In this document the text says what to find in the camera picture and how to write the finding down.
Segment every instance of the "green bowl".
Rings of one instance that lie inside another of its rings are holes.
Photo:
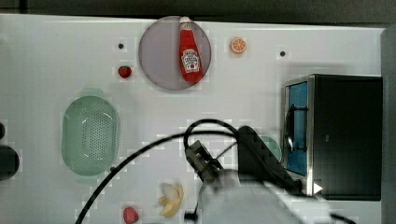
[[[99,175],[116,158],[120,135],[117,110],[98,96],[83,96],[64,113],[62,157],[78,175]]]

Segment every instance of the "black microwave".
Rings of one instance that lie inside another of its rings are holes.
[[[282,97],[282,164],[308,195],[381,199],[382,77],[311,75]]]

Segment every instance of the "ketchup bottle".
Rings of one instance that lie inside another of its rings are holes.
[[[203,77],[201,56],[191,29],[191,20],[188,17],[180,18],[180,46],[178,56],[183,78],[191,83],[199,82]]]

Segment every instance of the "white table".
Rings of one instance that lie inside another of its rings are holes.
[[[63,114],[83,88],[102,89],[118,109],[118,164],[147,143],[203,118],[250,125],[278,141],[285,81],[313,73],[380,76],[382,29],[199,22],[213,50],[208,74],[191,89],[164,91],[146,79],[137,58],[140,36],[153,22],[0,15],[0,120],[7,126],[1,144],[21,156],[15,177],[0,182],[0,223],[73,223],[97,186],[96,179],[92,183],[71,172],[61,156]],[[229,51],[234,36],[247,41],[241,57]],[[117,48],[120,42],[125,49]],[[283,58],[278,56],[282,50]],[[122,64],[135,68],[129,80],[116,74]],[[215,155],[228,144],[218,137],[205,142]],[[222,160],[226,167],[235,168],[235,155]],[[159,216],[159,185],[173,180],[186,190],[182,210],[192,209],[200,181],[178,141],[129,164],[86,220],[122,223],[122,208],[133,204],[139,223],[181,223],[184,212],[169,220]],[[360,224],[380,223],[380,202],[331,204]]]

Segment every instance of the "banana peel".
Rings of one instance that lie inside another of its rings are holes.
[[[181,201],[184,197],[184,190],[180,184],[170,185],[163,184],[163,194],[158,202],[164,206],[160,215],[164,217],[174,216],[180,208]]]

